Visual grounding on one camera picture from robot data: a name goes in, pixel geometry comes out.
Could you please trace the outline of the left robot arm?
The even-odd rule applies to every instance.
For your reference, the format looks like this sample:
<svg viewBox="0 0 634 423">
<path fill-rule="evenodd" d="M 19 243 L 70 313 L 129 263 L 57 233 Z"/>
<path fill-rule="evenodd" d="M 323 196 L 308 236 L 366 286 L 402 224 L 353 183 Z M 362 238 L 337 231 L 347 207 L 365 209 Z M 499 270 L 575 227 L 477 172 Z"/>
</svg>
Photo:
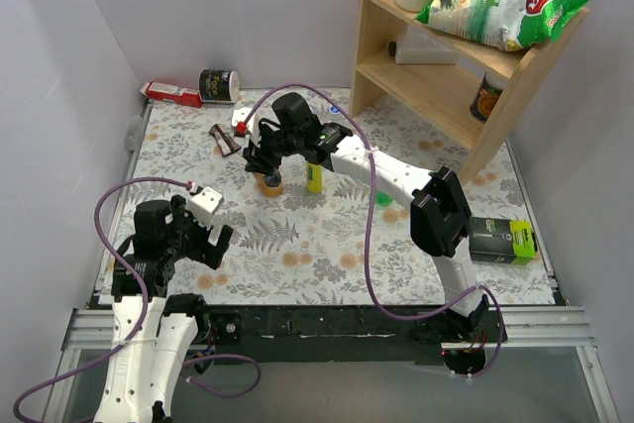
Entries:
<svg viewBox="0 0 634 423">
<path fill-rule="evenodd" d="M 187 197 L 152 200 L 134 213 L 135 233 L 119 254 L 128 262 L 113 272 L 114 334 L 97 422 L 167 422 L 190 344 L 211 334 L 198 294 L 168 295 L 176 262 L 215 269 L 229 248 L 233 230 L 223 226 L 210 241 L 213 215 L 223 196 L 200 188 Z"/>
</svg>

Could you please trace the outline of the orange juice bottle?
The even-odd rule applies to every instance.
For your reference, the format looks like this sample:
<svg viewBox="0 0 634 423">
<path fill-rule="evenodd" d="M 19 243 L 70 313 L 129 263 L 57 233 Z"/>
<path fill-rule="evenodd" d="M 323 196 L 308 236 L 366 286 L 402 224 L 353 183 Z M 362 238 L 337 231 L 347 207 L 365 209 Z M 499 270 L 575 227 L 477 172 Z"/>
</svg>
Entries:
<svg viewBox="0 0 634 423">
<path fill-rule="evenodd" d="M 265 197 L 277 197 L 283 193 L 283 184 L 281 182 L 273 183 L 264 175 L 258 172 L 253 173 L 258 191 Z"/>
</svg>

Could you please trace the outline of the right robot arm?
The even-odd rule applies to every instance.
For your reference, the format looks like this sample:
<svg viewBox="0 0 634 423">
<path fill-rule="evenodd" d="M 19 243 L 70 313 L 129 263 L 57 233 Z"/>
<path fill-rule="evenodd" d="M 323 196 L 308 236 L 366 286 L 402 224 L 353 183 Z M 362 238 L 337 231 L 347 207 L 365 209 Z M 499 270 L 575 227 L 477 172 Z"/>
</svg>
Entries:
<svg viewBox="0 0 634 423">
<path fill-rule="evenodd" d="M 321 122 L 296 92 L 278 97 L 272 111 L 274 120 L 258 118 L 256 109 L 232 116 L 236 134 L 249 139 L 243 151 L 246 170 L 276 187 L 282 159 L 299 155 L 386 193 L 408 209 L 410 237 L 433 260 L 450 333 L 465 342 L 481 333 L 488 299 L 476 284 L 469 245 L 472 212 L 457 175 L 446 167 L 416 167 L 372 148 L 356 124 Z"/>
</svg>

